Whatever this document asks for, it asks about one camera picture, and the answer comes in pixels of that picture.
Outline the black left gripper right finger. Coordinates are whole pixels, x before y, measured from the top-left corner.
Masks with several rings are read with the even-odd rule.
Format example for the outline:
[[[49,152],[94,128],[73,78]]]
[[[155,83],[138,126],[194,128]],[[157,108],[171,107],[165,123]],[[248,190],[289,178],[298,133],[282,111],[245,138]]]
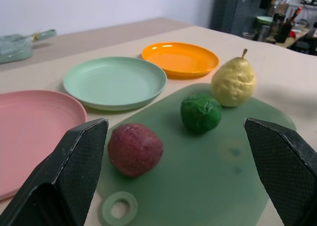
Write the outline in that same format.
[[[260,180],[284,226],[317,226],[317,152],[294,130],[246,118]]]

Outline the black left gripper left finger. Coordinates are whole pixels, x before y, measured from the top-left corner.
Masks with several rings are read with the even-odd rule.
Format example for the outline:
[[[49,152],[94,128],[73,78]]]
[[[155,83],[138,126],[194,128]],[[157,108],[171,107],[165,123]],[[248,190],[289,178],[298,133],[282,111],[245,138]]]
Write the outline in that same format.
[[[99,181],[108,120],[68,130],[0,215],[0,226],[83,226]]]

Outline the pink plate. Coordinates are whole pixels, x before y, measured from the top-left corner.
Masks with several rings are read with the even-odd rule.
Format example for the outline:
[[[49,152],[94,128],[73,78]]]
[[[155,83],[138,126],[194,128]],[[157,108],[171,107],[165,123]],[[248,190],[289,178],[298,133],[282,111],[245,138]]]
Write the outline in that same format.
[[[61,92],[0,94],[0,201],[18,191],[69,129],[86,121],[84,107]]]

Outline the red fruit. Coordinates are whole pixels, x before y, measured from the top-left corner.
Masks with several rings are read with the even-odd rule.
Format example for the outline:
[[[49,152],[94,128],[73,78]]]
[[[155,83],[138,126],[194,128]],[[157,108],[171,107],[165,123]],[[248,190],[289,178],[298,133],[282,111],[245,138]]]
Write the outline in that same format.
[[[127,123],[112,131],[107,153],[118,171],[128,177],[139,177],[159,163],[163,142],[145,125]]]

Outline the light green plate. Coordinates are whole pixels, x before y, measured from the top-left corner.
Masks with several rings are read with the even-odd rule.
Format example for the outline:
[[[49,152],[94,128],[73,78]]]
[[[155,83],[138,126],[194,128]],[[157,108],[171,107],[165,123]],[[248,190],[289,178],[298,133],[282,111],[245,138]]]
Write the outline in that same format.
[[[103,111],[127,111],[153,101],[167,76],[157,65],[134,57],[103,57],[73,67],[64,89],[83,105]]]

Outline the green fruit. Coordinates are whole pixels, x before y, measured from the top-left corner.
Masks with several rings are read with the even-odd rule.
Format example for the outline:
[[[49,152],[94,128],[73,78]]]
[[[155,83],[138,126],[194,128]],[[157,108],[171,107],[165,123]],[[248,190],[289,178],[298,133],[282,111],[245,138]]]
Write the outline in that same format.
[[[195,93],[182,101],[180,114],[189,130],[203,134],[219,125],[222,107],[210,94]]]

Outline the orange plate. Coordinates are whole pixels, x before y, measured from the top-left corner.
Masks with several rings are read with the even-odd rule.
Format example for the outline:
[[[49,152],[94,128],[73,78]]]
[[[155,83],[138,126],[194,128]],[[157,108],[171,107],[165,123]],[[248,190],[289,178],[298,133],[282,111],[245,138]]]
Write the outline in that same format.
[[[149,45],[142,50],[141,56],[167,75],[181,78],[205,76],[219,65],[218,56],[208,49],[180,42]]]

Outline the green cutting board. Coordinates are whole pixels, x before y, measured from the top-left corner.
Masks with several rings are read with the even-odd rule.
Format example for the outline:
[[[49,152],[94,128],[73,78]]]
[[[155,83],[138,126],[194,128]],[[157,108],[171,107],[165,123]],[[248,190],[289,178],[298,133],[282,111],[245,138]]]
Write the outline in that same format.
[[[102,198],[99,220],[111,226],[115,193],[135,197],[135,214],[125,226],[256,226],[268,201],[259,179],[243,124],[247,117],[290,129],[293,121],[280,110],[251,98],[238,108],[224,108],[219,125],[195,134],[181,120],[181,102],[211,92],[208,83],[187,86],[125,118],[140,123],[164,144],[163,156],[148,173],[130,178],[104,155],[97,191]]]

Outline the yellow pear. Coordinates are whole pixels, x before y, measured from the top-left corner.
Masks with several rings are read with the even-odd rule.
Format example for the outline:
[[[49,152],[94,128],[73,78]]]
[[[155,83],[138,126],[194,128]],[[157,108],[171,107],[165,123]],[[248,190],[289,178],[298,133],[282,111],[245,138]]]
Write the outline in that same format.
[[[254,92],[256,77],[251,64],[245,59],[247,52],[244,49],[241,56],[227,61],[212,77],[212,95],[223,107],[240,106]]]

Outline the pale green pan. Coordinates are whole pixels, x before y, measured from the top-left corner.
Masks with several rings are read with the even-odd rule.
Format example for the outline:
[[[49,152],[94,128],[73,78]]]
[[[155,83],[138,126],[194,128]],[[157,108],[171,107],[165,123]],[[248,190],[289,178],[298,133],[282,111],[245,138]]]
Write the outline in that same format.
[[[13,34],[0,37],[0,64],[28,59],[32,56],[33,43],[57,35],[55,29],[30,35]]]

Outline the cluttered workbench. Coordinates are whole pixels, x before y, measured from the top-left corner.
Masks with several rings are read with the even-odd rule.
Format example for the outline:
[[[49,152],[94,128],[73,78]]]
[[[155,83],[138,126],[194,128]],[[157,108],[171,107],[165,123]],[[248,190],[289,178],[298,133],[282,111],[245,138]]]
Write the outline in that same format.
[[[255,17],[244,38],[317,56],[317,0],[262,0],[260,8],[268,12]]]

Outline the dark metal cabinet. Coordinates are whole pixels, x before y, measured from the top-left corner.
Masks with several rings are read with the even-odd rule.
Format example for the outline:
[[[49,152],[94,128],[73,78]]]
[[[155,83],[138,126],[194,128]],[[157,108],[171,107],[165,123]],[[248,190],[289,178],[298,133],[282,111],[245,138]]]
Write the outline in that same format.
[[[209,28],[242,37],[256,32],[256,17],[264,15],[262,0],[214,0]]]

